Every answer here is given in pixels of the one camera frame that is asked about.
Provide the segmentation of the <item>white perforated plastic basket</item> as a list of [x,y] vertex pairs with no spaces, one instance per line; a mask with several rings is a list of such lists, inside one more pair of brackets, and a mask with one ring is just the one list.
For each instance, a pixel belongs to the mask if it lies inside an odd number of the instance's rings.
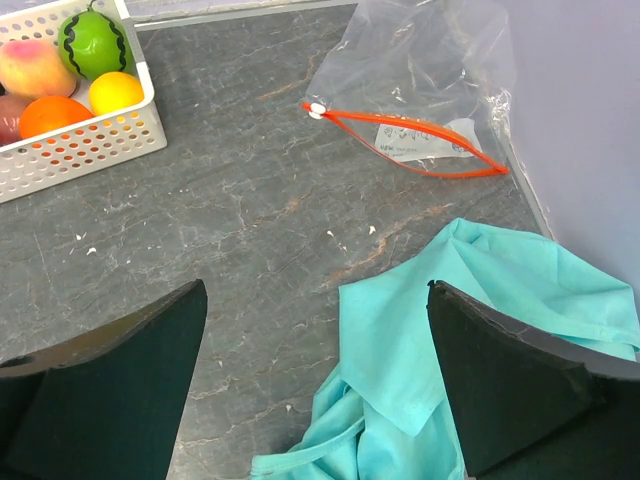
[[[72,14],[86,10],[88,4],[89,1],[54,1],[1,15],[1,45],[27,38],[55,44],[62,23]],[[97,1],[95,7],[123,27],[144,100],[1,147],[1,204],[167,146],[154,102],[154,85],[125,2]]]

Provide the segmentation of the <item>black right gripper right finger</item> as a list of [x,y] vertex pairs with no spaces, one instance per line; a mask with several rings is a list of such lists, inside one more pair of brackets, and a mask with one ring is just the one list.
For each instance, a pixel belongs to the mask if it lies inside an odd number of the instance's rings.
[[636,479],[639,365],[504,315],[443,281],[428,319],[474,479]]

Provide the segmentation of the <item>green toy watermelon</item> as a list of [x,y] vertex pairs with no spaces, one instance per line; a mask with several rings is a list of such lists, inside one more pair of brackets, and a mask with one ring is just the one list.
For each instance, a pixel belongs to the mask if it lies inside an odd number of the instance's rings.
[[58,54],[76,77],[94,81],[110,72],[136,72],[125,28],[96,9],[98,1],[67,18],[58,30]]

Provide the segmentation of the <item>red toy apple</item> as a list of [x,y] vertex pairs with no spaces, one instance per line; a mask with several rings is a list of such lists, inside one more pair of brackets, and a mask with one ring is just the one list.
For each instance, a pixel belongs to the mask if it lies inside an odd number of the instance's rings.
[[0,144],[2,146],[21,139],[20,119],[31,100],[22,96],[5,94],[0,97]]

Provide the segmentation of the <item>yellow toy lemon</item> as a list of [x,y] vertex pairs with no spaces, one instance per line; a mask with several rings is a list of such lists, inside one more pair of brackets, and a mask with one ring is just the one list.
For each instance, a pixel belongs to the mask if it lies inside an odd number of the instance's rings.
[[89,103],[95,116],[102,116],[141,103],[144,91],[137,77],[124,72],[108,72],[89,87]]

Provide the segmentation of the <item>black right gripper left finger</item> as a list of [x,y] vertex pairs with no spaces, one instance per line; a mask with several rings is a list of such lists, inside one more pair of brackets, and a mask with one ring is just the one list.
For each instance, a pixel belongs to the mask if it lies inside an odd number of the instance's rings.
[[188,282],[142,309],[1,364],[4,479],[164,479],[208,297]]

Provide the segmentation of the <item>toy orange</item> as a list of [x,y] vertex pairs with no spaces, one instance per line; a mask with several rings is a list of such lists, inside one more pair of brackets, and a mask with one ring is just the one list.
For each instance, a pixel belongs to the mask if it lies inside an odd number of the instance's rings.
[[80,102],[63,96],[46,96],[30,103],[22,112],[19,133],[22,139],[39,136],[94,117]]

